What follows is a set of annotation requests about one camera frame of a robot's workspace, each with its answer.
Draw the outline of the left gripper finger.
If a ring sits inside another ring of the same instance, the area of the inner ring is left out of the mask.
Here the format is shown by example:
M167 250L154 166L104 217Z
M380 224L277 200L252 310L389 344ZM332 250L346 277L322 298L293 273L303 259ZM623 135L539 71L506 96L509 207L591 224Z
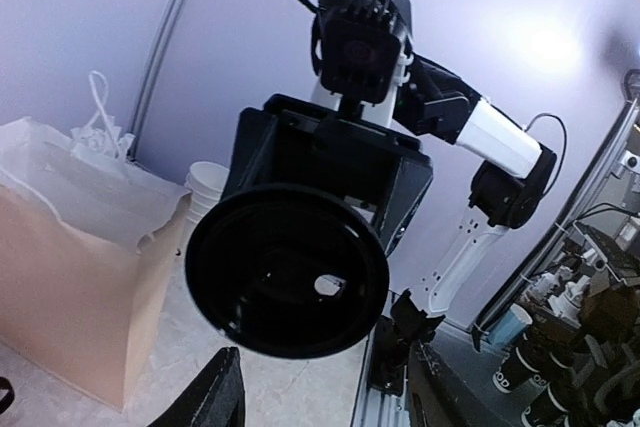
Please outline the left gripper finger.
M245 426L245 388L237 347L221 348L150 427Z

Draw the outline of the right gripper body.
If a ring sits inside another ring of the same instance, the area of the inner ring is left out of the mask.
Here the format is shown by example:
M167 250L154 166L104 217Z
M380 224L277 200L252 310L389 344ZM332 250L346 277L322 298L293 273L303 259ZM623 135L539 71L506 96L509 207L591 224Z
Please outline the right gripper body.
M293 184L360 201L391 254L433 180L419 140L282 94L241 111L222 196Z

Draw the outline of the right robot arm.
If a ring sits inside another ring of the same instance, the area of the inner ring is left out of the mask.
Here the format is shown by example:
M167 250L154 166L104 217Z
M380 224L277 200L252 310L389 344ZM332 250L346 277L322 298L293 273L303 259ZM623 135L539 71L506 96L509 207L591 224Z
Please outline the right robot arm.
M557 157L425 60L398 114L418 134L483 160L467 224L419 297L439 318L488 248L530 219ZM224 191L229 307L242 315L288 308L372 315L389 284L388 256L432 179L417 138L281 94L243 110Z

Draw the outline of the black cup lid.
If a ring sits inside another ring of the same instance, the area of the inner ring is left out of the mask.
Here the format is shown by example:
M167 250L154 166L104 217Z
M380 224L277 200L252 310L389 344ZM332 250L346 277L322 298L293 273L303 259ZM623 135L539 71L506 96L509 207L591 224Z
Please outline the black cup lid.
M342 352L384 308L389 267L372 226L341 199L265 184L218 203L194 229L185 279L206 320L283 359Z

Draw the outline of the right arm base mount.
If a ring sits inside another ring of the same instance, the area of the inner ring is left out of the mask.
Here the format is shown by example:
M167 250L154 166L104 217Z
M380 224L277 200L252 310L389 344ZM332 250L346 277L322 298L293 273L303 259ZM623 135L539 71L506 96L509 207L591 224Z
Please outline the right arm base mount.
M403 291L392 303L390 314L382 315L376 324L368 386L400 396L411 345L415 341L430 342L444 318L429 317L414 304L411 292Z

